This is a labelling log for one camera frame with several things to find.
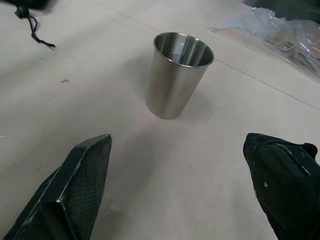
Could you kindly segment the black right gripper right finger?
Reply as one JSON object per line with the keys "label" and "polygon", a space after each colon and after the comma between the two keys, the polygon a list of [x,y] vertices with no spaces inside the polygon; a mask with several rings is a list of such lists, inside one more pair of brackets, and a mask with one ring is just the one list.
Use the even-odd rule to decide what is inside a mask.
{"label": "black right gripper right finger", "polygon": [[320,165],[314,144],[248,133],[243,155],[278,240],[320,240]]}

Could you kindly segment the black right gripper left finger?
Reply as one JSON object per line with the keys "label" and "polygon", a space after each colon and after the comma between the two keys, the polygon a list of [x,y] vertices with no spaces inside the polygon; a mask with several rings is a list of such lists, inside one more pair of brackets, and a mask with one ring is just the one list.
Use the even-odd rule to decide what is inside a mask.
{"label": "black right gripper left finger", "polygon": [[106,184],[112,136],[76,145],[38,187],[1,240],[90,240]]}

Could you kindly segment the clear plastic bag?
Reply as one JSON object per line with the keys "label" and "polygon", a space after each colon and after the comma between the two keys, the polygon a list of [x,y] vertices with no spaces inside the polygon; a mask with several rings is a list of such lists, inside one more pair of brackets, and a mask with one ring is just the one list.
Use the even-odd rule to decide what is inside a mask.
{"label": "clear plastic bag", "polygon": [[220,24],[211,25],[208,30],[215,34],[220,31],[236,32],[320,79],[319,23],[278,18],[270,9],[254,7]]}

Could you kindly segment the stainless steel cup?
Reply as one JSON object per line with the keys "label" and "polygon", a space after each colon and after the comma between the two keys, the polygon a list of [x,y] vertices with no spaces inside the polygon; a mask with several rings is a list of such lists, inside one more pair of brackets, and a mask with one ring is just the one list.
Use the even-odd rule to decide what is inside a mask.
{"label": "stainless steel cup", "polygon": [[159,118],[177,118],[215,56],[193,36],[163,32],[153,41],[154,53],[147,91],[147,107]]}

